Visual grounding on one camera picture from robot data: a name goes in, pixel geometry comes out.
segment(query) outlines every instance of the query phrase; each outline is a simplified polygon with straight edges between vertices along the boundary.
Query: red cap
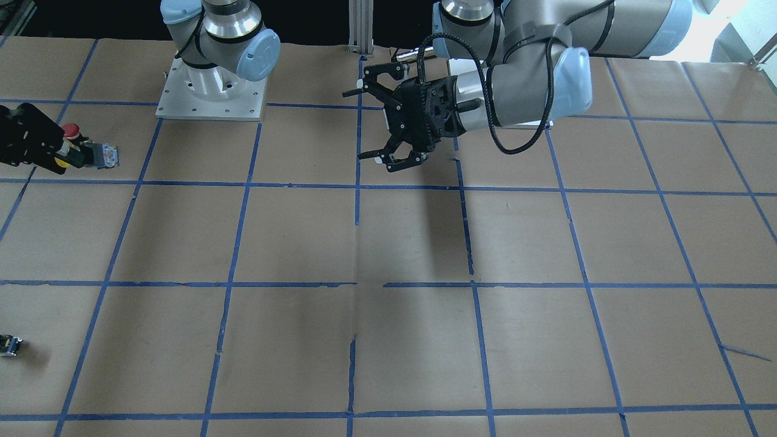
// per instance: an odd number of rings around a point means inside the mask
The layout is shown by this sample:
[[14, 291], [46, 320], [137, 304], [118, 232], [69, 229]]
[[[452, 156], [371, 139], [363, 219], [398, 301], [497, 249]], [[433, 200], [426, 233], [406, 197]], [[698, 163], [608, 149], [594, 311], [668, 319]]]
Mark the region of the red cap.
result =
[[78, 137], [78, 134], [81, 133], [81, 128], [75, 123], [68, 123], [62, 126], [62, 130], [64, 130], [64, 137], [68, 140]]

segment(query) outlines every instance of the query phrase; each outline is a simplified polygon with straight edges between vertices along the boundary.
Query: blue plastic cover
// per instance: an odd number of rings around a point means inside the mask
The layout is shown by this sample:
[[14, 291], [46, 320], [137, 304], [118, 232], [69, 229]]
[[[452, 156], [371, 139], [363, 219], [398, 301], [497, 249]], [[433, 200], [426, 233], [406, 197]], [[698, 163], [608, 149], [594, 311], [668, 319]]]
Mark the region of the blue plastic cover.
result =
[[663, 56], [674, 50], [691, 28], [692, 18], [693, 0], [672, 0], [664, 24], [637, 57]]
[[266, 78], [280, 56], [280, 38], [271, 29], [259, 32], [240, 55], [238, 76], [251, 82]]
[[588, 50], [582, 47], [567, 48], [553, 69], [553, 85], [551, 120], [587, 111], [594, 102]]
[[202, 3], [200, 0], [162, 0], [159, 11], [165, 24], [183, 23], [200, 15]]
[[[442, 27], [442, 16], [440, 15], [440, 2], [432, 5], [432, 33], [444, 32]], [[439, 58], [450, 59], [451, 55], [448, 53], [448, 46], [443, 38], [434, 38], [432, 41], [432, 48], [434, 54]]]

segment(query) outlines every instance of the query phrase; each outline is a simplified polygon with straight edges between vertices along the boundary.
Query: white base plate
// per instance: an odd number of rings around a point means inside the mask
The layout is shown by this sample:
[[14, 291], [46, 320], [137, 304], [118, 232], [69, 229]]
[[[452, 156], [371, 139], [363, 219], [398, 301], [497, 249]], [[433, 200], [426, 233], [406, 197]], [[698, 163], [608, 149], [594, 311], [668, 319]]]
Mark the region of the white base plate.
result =
[[165, 90], [159, 98], [156, 117], [171, 120], [261, 121], [267, 79], [245, 81], [239, 92], [227, 100], [203, 100], [192, 93], [185, 80], [181, 59], [172, 61]]
[[[463, 73], [474, 72], [475, 62], [472, 59], [448, 59], [448, 72], [451, 75], [460, 75]], [[513, 124], [511, 126], [501, 126], [497, 129], [536, 129], [539, 126], [539, 120], [526, 123]], [[553, 126], [553, 121], [548, 121], [548, 127]]]

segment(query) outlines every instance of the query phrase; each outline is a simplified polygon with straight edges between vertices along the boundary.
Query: metal post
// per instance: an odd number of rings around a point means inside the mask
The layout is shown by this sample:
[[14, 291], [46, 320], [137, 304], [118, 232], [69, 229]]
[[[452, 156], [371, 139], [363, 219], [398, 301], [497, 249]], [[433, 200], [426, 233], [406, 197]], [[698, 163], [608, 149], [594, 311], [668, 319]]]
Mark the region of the metal post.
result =
[[750, 70], [758, 70], [760, 65], [765, 64], [775, 52], [777, 52], [777, 33], [753, 56], [747, 65]]
[[350, 0], [350, 39], [348, 50], [372, 56], [372, 2], [373, 0]]

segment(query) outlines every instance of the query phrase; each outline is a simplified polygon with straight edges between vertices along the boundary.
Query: black background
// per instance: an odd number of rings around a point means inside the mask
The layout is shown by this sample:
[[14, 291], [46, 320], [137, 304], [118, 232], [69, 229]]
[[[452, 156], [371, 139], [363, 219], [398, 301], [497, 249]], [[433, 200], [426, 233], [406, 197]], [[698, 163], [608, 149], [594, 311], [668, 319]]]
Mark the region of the black background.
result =
[[[281, 41], [347, 44], [347, 0], [252, 0]], [[31, 37], [169, 40], [159, 0], [35, 0], [38, 10], [23, 33]], [[410, 48], [431, 33], [435, 0], [375, 0], [374, 42]]]

